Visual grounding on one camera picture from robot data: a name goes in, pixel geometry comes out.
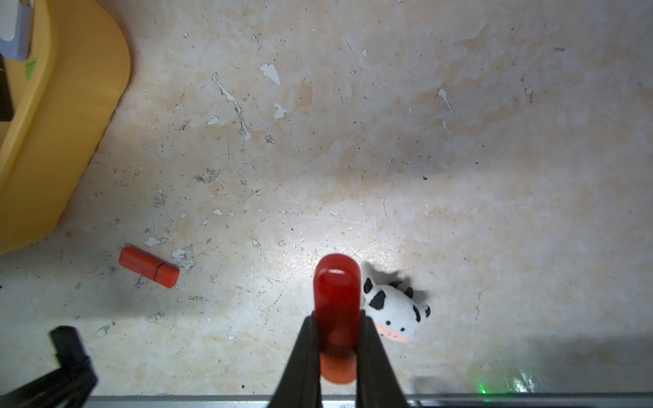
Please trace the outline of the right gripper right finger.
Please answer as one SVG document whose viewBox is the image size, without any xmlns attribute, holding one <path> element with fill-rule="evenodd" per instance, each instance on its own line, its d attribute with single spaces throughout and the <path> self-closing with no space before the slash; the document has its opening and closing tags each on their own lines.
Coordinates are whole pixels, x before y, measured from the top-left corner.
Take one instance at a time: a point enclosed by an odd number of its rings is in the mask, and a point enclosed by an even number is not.
<svg viewBox="0 0 653 408">
<path fill-rule="evenodd" d="M 376 326 L 364 310 L 361 311 L 356 358 L 357 408 L 409 407 Z"/>
</svg>

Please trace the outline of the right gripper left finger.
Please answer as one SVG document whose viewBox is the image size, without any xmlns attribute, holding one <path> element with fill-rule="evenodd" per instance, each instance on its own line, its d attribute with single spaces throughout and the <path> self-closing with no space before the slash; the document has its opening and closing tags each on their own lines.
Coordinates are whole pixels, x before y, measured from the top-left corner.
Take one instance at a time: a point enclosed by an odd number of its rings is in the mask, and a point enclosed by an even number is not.
<svg viewBox="0 0 653 408">
<path fill-rule="evenodd" d="M 304 319 L 268 408 L 322 408 L 320 336 L 315 315 Z"/>
</svg>

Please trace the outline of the red translucent usb drive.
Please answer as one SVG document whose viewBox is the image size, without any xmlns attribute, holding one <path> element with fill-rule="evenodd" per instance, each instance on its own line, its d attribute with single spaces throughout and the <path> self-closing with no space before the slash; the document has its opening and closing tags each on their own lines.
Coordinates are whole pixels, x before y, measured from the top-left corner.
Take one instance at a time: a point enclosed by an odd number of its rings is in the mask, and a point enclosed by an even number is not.
<svg viewBox="0 0 653 408">
<path fill-rule="evenodd" d="M 321 376 L 332 384 L 351 384 L 356 379 L 361 321 L 358 263 L 343 254 L 326 255 L 316 267 L 313 292 Z"/>
</svg>

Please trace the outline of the yellow plastic storage box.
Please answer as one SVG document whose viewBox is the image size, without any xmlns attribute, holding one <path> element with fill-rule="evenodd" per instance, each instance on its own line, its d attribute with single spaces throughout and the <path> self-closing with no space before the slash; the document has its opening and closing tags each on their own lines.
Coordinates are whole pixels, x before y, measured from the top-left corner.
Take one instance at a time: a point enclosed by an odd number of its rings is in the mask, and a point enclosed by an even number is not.
<svg viewBox="0 0 653 408">
<path fill-rule="evenodd" d="M 34 3 L 29 55 L 1 59 L 13 111 L 1 123 L 2 253 L 41 241 L 59 223 L 130 70 L 127 40 L 99 2 Z"/>
</svg>

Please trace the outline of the green usb drive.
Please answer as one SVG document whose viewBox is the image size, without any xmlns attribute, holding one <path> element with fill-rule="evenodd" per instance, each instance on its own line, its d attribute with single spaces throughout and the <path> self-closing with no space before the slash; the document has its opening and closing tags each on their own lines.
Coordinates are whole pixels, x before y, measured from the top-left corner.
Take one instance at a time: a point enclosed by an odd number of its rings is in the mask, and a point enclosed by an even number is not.
<svg viewBox="0 0 653 408">
<path fill-rule="evenodd" d="M 25 76 L 26 80 L 29 81 L 32 78 L 32 75 L 36 69 L 37 60 L 29 59 L 25 64 Z"/>
</svg>

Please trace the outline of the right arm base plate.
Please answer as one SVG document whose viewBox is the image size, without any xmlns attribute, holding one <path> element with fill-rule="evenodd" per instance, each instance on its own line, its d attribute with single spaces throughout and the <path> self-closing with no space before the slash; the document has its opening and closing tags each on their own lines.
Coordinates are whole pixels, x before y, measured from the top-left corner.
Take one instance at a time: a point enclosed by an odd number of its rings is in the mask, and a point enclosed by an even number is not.
<svg viewBox="0 0 653 408">
<path fill-rule="evenodd" d="M 82 407 L 98 383 L 90 358 L 57 370 L 1 396 L 5 407 Z"/>
</svg>

